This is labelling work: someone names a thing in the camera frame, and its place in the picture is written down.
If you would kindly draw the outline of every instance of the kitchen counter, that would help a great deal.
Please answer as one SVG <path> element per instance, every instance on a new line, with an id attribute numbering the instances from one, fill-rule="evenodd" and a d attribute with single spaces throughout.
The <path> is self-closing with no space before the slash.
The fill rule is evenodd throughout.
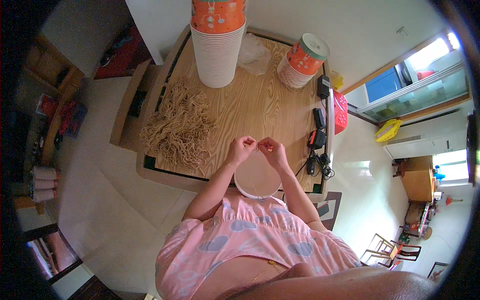
<path id="1" fill-rule="evenodd" d="M 139 141 L 137 172 L 140 176 L 182 190 L 198 192 L 226 158 L 233 138 L 242 135 L 250 135 L 257 141 L 271 136 L 282 142 L 290 167 L 297 172 L 309 156 L 310 149 L 306 144 L 308 134 L 315 129 L 313 108 L 321 108 L 324 116 L 332 116 L 327 120 L 327 145 L 317 150 L 318 154 L 326 152 L 332 157 L 333 97 L 327 103 L 324 101 L 327 114 L 320 98 L 316 96 L 316 78 L 324 71 L 329 75 L 327 62 L 302 92 L 293 91 L 281 84 L 276 75 L 276 67 L 295 41 L 256 29 L 249 28 L 248 31 L 262 36 L 262 42 L 272 52 L 267 73 L 255 76 L 238 67 L 234 80 L 226 87 L 217 89 L 200 82 L 194 63 L 190 27 L 187 26 L 179 36 L 153 88 L 148 92 L 140 120 L 145 125 L 157 105 L 162 105 L 159 98 L 164 93 L 165 84 L 186 76 L 192 85 L 198 85 L 205 91 L 207 100 L 210 101 L 212 117 L 219 123 L 219 128 L 211 133 L 205 144 L 205 149 L 212 155 L 206 159 L 203 174 L 198 170 L 191 172 L 181 164 L 176 167 L 167 165 L 161 155 L 145 153 Z M 306 192 L 325 191 L 321 175 L 313 177 L 302 170 L 298 180 Z"/>

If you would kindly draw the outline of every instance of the paper bowl stack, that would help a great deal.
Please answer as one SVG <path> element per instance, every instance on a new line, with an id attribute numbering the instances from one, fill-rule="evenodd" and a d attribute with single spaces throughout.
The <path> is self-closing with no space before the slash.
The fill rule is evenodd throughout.
<path id="1" fill-rule="evenodd" d="M 285 54 L 276 72 L 280 81 L 290 87 L 304 87 L 330 54 L 328 45 L 319 37 L 305 33 Z"/>
<path id="2" fill-rule="evenodd" d="M 192 32 L 198 76 L 209 87 L 232 82 L 237 67 L 245 15 L 243 1 L 192 1 Z"/>

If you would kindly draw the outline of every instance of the picture frame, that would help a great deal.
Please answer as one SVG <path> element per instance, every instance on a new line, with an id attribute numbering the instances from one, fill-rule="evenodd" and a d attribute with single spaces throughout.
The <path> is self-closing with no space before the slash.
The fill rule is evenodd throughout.
<path id="1" fill-rule="evenodd" d="M 448 264 L 435 262 L 427 278 L 434 282 L 440 282 L 446 274 L 446 269 L 448 269 Z"/>

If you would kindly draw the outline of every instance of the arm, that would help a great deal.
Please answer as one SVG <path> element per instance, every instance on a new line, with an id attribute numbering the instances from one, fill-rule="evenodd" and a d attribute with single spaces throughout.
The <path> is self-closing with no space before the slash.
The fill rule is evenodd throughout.
<path id="1" fill-rule="evenodd" d="M 257 142 L 249 136 L 234 139 L 230 144 L 227 159 L 209 180 L 205 189 L 190 202 L 182 221 L 190 218 L 203 222 L 213 218 L 221 205 L 233 173 L 256 147 Z"/>
<path id="2" fill-rule="evenodd" d="M 298 216 L 308 227 L 317 231 L 327 230 L 320 221 L 317 209 L 303 191 L 295 174 L 290 169 L 285 147 L 276 140 L 267 137 L 258 142 L 260 151 L 268 163 L 278 172 L 282 180 L 283 192 L 288 199 L 288 209 Z"/>

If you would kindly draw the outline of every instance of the wood grain surface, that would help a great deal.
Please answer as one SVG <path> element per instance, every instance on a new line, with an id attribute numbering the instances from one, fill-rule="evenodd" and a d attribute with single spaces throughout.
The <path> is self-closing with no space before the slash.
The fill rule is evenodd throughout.
<path id="1" fill-rule="evenodd" d="M 290 167 L 294 172 L 300 169 L 310 152 L 306 147 L 308 134 L 315 129 L 312 109 L 321 108 L 324 111 L 315 94 L 316 78 L 323 72 L 320 69 L 303 92 L 292 92 L 281 84 L 276 74 L 277 65 L 290 47 L 264 38 L 261 40 L 272 52 L 267 73 L 255 76 L 238 67 L 235 78 L 229 85 L 215 89 L 201 83 L 192 40 L 189 39 L 169 82 L 186 76 L 190 78 L 192 86 L 202 88 L 210 102 L 212 117 L 218 120 L 220 126 L 205 143 L 204 147 L 210 151 L 211 156 L 206 157 L 204 174 L 187 170 L 181 164 L 176 168 L 169 166 L 161 155 L 156 156 L 156 168 L 209 179 L 227 157 L 230 142 L 235 137 L 250 135 L 257 141 L 271 136 L 282 142 Z M 322 180 L 321 175 L 312 177 L 305 170 L 297 178 L 306 192 L 311 192 L 313 184 L 320 184 Z"/>

